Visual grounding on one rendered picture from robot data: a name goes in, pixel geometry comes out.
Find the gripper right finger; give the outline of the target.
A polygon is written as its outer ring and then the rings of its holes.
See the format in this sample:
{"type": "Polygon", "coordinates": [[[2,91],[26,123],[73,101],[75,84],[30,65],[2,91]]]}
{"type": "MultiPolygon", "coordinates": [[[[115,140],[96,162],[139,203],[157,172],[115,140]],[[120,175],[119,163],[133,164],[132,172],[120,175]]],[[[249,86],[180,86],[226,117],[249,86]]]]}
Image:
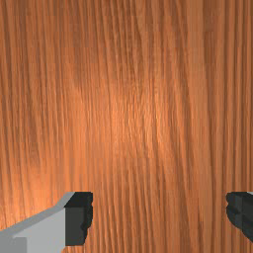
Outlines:
{"type": "Polygon", "coordinates": [[[226,201],[229,221],[244,235],[253,235],[253,192],[230,192],[226,201]]]}

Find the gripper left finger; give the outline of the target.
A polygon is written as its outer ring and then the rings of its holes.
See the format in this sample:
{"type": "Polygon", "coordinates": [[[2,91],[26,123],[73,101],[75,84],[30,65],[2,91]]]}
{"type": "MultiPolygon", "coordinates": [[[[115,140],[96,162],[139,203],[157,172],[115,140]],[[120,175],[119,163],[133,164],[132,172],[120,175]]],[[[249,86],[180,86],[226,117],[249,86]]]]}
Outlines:
{"type": "Polygon", "coordinates": [[[55,206],[0,231],[0,253],[61,253],[82,246],[93,219],[91,192],[66,193],[55,206]]]}

